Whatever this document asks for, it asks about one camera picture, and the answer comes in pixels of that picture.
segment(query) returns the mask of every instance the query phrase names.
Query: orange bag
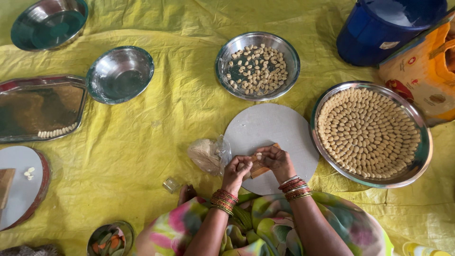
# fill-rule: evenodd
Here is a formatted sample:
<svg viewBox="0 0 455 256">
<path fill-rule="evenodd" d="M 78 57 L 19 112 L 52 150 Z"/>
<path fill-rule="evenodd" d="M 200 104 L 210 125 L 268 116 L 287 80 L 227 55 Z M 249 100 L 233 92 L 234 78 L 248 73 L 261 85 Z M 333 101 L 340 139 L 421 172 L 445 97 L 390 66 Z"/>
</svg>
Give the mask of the orange bag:
<svg viewBox="0 0 455 256">
<path fill-rule="evenodd" d="M 454 15 L 379 64 L 386 87 L 413 102 L 430 126 L 455 119 Z"/>
</svg>

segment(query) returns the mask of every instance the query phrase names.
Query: round board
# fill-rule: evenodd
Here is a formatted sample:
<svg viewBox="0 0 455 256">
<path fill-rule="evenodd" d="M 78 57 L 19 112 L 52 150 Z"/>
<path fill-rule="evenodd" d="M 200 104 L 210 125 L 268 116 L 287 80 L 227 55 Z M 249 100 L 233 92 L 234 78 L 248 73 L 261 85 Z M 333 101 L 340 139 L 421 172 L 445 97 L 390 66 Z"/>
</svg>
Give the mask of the round board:
<svg viewBox="0 0 455 256">
<path fill-rule="evenodd" d="M 264 103 L 240 112 L 229 124 L 224 138 L 234 155 L 252 155 L 258 147 L 278 143 L 289 152 L 295 171 L 309 181 L 318 165 L 319 153 L 310 138 L 308 122 L 291 108 Z M 272 171 L 247 179 L 242 187 L 259 195 L 281 193 Z"/>
<path fill-rule="evenodd" d="M 24 175 L 29 168 L 32 180 Z M 28 219 L 44 200 L 50 181 L 49 165 L 44 156 L 24 146 L 0 150 L 0 169 L 16 169 L 6 207 L 1 213 L 0 230 L 10 229 Z"/>
</svg>

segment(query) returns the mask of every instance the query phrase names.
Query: woman's foot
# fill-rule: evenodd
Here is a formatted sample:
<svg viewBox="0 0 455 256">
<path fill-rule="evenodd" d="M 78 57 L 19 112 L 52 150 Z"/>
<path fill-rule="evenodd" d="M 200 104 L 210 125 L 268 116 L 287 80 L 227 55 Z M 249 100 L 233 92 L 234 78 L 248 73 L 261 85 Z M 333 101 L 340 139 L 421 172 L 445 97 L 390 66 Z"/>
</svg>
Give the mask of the woman's foot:
<svg viewBox="0 0 455 256">
<path fill-rule="evenodd" d="M 177 206 L 180 206 L 189 200 L 191 200 L 193 197 L 197 196 L 196 190 L 193 188 L 193 185 L 185 185 L 180 189 L 180 195 L 179 199 L 177 202 Z"/>
</svg>

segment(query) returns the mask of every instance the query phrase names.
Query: rectangular steel tray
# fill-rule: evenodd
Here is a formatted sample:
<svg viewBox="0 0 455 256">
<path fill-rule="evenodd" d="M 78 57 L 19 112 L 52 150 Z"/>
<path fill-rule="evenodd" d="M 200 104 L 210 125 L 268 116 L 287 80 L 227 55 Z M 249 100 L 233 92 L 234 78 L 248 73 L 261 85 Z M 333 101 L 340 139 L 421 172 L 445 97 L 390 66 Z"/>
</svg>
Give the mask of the rectangular steel tray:
<svg viewBox="0 0 455 256">
<path fill-rule="evenodd" d="M 87 98 L 85 78 L 61 74 L 0 83 L 0 143 L 50 141 L 79 128 Z M 76 127 L 52 138 L 39 131 Z"/>
</svg>

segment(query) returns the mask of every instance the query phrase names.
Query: wooden block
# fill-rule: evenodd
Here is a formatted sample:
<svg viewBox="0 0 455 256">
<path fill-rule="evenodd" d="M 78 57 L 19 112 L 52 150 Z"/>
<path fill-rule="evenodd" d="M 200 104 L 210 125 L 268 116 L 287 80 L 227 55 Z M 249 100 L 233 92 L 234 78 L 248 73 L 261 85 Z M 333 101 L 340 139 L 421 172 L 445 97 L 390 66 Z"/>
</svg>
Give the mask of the wooden block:
<svg viewBox="0 0 455 256">
<path fill-rule="evenodd" d="M 4 209 L 16 169 L 0 170 L 0 209 Z"/>
<path fill-rule="evenodd" d="M 280 145 L 278 145 L 278 143 L 275 143 L 273 144 L 272 146 L 275 146 L 279 149 L 281 149 Z M 259 175 L 261 174 L 264 174 L 266 172 L 268 172 L 270 169 L 267 168 L 267 167 L 263 167 L 259 164 L 259 161 L 258 159 L 256 158 L 256 156 L 251 156 L 253 159 L 253 167 L 251 168 L 251 178 L 254 179 L 256 177 L 258 177 Z"/>
</svg>

